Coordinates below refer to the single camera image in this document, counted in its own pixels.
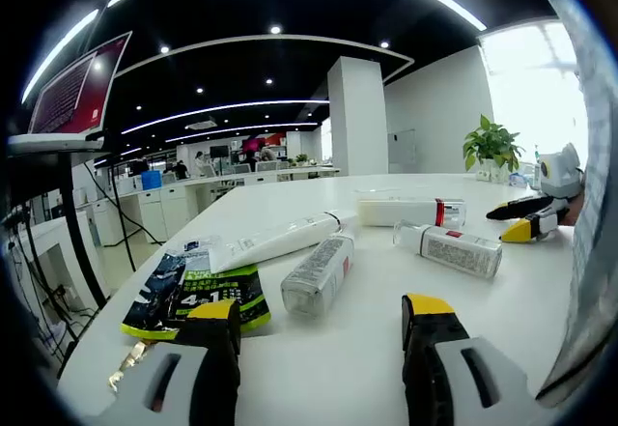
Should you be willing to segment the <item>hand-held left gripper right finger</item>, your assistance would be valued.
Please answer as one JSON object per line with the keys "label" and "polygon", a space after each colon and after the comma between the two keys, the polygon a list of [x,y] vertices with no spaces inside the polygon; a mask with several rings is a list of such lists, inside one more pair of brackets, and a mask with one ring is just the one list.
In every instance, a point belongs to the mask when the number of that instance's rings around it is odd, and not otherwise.
{"label": "hand-held left gripper right finger", "polygon": [[402,296],[402,371],[411,425],[549,425],[526,374],[471,337],[440,298]]}

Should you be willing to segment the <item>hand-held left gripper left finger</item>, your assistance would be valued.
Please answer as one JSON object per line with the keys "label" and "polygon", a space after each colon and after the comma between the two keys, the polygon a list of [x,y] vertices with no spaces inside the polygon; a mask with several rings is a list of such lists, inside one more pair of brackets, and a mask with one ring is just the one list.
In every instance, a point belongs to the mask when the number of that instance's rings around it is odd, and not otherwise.
{"label": "hand-held left gripper left finger", "polygon": [[233,425],[240,385],[239,303],[189,312],[174,340],[137,343],[109,379],[115,400],[92,425]]}

